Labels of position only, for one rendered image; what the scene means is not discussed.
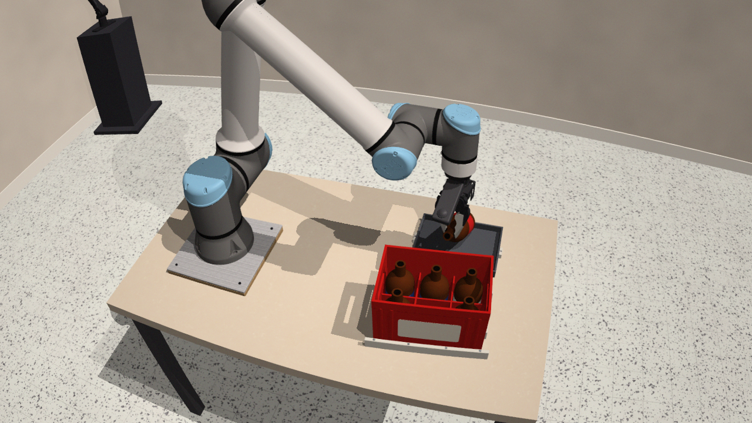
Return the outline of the brown bottle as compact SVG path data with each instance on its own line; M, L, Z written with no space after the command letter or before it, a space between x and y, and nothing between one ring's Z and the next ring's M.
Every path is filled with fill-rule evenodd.
M475 219L474 219L472 213L470 213L469 218L468 218L466 224L464 225L463 229L461 230L461 233L459 234L459 236L457 238L455 238L454 237L455 226L456 226L455 214L456 214L456 212L453 215L453 219L449 223L448 230L446 232L442 231L443 232L443 238L446 241L451 241L451 243L459 243L459 241L461 241L462 239L466 238L467 235L470 232L472 232L473 228L475 227Z
M403 291L398 287L392 290L392 297L389 297L386 301L411 304L408 299L403 297Z
M395 262L394 270L387 275L386 294L392 294L392 290L397 287L402 289L404 296L414 297L414 276L406 269L406 263L403 260Z
M467 296L463 300L463 304L460 304L456 308L459 310L478 310L477 306L474 305L475 299L472 296Z
M448 300L449 282L441 273L442 267L440 265L436 264L431 267L431 273L421 281L420 298Z
M483 286L482 282L477 278L477 270L475 268L468 268L466 276L456 282L453 301L463 302L465 297L472 296L475 299L474 303L481 304L482 294Z

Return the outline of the red box with cut-out openings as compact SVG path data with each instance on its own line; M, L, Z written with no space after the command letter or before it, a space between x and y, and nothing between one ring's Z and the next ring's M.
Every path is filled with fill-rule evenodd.
M493 259L489 255L385 244L371 300L373 339L482 349L491 317ZM411 304L386 301L392 297L386 294L386 278L398 260L405 261L406 269L414 276L414 297L403 296ZM436 264L448 279L448 300L417 297L422 279ZM468 268L475 268L482 282L481 304L474 303L480 311L459 310L455 307L463 302L453 301L455 284L466 276Z

